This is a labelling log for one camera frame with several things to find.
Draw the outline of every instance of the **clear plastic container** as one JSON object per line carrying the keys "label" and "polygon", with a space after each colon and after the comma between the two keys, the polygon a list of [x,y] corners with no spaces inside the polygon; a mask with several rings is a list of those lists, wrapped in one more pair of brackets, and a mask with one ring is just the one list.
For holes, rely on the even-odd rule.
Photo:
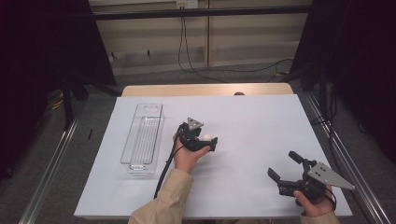
{"label": "clear plastic container", "polygon": [[121,163],[128,165],[129,174],[155,173],[162,133],[163,105],[137,105],[121,157]]}

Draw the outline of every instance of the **human arm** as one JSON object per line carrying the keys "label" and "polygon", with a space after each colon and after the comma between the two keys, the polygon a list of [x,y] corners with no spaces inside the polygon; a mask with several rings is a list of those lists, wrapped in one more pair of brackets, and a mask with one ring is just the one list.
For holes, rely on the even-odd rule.
{"label": "human arm", "polygon": [[135,210],[128,224],[181,223],[193,182],[190,173],[210,147],[191,152],[177,139],[175,149],[175,169],[166,177],[157,198]]}
{"label": "human arm", "polygon": [[305,211],[301,214],[303,224],[339,224],[340,221],[333,211],[333,204],[329,200],[332,197],[331,186],[326,186],[326,197],[320,197],[317,200],[309,201],[299,190],[293,192],[294,197],[304,207]]}

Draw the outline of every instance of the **white table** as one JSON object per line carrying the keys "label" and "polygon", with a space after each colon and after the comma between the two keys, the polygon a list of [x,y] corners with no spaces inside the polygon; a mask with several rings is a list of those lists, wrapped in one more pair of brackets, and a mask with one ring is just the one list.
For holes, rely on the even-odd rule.
{"label": "white table", "polygon": [[[161,103],[165,114],[155,175],[133,177],[120,163],[134,109],[139,103]],[[172,135],[187,117],[202,121],[202,134],[219,138],[215,152],[199,160],[185,218],[297,217],[294,198],[280,196],[266,174],[301,178],[303,167],[288,157],[294,150],[309,160],[329,164],[296,95],[121,97],[81,195],[75,216],[128,218],[153,197],[172,147]],[[351,216],[339,188],[337,216]]]}

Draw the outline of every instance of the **metal frame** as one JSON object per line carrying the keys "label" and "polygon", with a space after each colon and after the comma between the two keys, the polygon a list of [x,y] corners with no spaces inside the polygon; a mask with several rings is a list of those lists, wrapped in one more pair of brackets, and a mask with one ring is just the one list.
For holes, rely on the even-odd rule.
{"label": "metal frame", "polygon": [[380,201],[375,196],[374,192],[371,190],[368,183],[362,176],[355,162],[350,157],[346,147],[344,146],[337,132],[332,128],[332,125],[329,122],[326,122],[325,119],[322,117],[318,100],[312,93],[307,93],[306,97],[309,104],[311,104],[315,114],[319,118],[323,131],[331,138],[331,144],[334,148],[334,151],[337,153],[340,161],[344,164],[346,171],[348,172],[350,178],[355,184],[356,189],[360,193],[361,198],[364,200],[367,208],[373,216],[375,223],[391,224],[392,222],[389,220],[389,217],[387,216]]}

